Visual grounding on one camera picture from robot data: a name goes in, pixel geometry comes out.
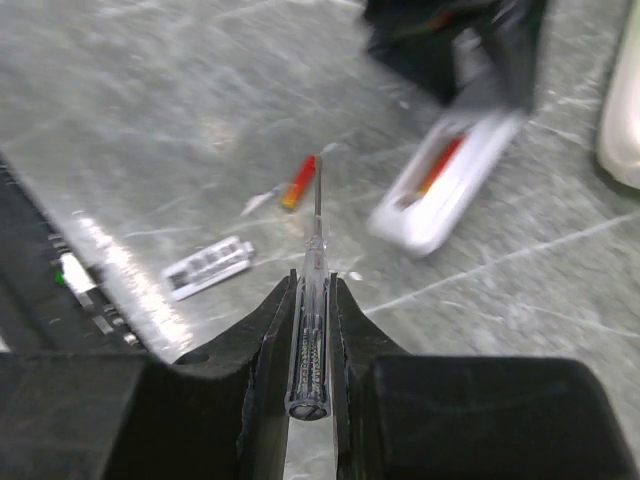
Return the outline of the napa cabbage toy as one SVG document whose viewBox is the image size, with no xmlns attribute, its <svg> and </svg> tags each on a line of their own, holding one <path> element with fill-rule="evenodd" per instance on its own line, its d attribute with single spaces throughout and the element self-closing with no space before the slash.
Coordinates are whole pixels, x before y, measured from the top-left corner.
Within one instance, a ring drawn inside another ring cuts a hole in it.
<svg viewBox="0 0 640 480">
<path fill-rule="evenodd" d="M 639 189 L 639 2 L 631 1 L 602 109 L 597 139 L 600 166 Z"/>
</svg>

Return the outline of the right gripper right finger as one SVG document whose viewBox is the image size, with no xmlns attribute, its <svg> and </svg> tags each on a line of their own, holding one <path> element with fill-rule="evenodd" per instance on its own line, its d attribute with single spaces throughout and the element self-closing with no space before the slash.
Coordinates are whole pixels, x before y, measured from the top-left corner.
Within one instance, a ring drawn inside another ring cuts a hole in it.
<svg viewBox="0 0 640 480">
<path fill-rule="evenodd" d="M 567 358 L 413 355 L 329 287 L 340 479 L 635 479 L 596 375 Z"/>
</svg>

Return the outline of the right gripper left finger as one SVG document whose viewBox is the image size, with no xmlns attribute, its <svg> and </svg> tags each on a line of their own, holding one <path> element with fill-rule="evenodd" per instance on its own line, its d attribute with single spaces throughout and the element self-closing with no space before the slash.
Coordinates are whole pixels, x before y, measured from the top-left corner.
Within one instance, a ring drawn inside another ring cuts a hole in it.
<svg viewBox="0 0 640 480">
<path fill-rule="evenodd" d="M 2 477 L 282 478 L 295 283 L 284 277 L 172 365 L 149 354 L 3 354 Z"/>
</svg>

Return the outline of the red battery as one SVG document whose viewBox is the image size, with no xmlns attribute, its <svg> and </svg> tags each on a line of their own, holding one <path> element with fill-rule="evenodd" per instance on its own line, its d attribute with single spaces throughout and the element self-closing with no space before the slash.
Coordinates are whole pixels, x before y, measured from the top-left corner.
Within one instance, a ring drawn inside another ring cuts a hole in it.
<svg viewBox="0 0 640 480">
<path fill-rule="evenodd" d="M 436 156 L 433 166 L 430 168 L 428 174 L 426 175 L 419 188 L 416 190 L 417 196 L 425 196 L 429 192 L 435 181 L 445 170 L 446 166 L 455 156 L 456 152 L 460 149 L 464 141 L 464 136 L 455 137 L 441 149 L 441 151 Z"/>
<path fill-rule="evenodd" d="M 294 211 L 299 207 L 316 175 L 316 163 L 316 155 L 310 155 L 303 162 L 282 196 L 281 206 L 284 209 Z"/>
</svg>

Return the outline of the clear handle screwdriver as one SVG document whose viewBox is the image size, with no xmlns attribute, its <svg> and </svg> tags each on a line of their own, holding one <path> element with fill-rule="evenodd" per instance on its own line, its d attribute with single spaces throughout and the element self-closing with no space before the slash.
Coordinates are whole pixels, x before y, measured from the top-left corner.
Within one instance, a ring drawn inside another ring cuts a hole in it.
<svg viewBox="0 0 640 480">
<path fill-rule="evenodd" d="M 314 213 L 300 278 L 295 310 L 287 393 L 288 415 L 317 421 L 330 414 L 328 378 L 328 317 L 330 275 L 322 224 L 323 155 L 314 158 Z"/>
</svg>

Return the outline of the black base bar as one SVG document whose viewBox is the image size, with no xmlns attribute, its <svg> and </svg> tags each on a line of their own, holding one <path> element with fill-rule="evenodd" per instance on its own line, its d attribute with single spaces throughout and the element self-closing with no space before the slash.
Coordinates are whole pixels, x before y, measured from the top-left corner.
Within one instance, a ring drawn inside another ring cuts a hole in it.
<svg viewBox="0 0 640 480">
<path fill-rule="evenodd" d="M 142 353 L 91 268 L 1 158 L 1 350 Z"/>
</svg>

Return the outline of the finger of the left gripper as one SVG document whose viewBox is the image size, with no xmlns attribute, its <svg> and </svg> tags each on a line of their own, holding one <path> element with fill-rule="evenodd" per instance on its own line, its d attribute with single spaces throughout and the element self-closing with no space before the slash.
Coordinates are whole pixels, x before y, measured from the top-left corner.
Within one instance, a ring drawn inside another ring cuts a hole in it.
<svg viewBox="0 0 640 480">
<path fill-rule="evenodd" d="M 368 1 L 367 52 L 443 105 L 535 105 L 544 1 Z"/>
</svg>

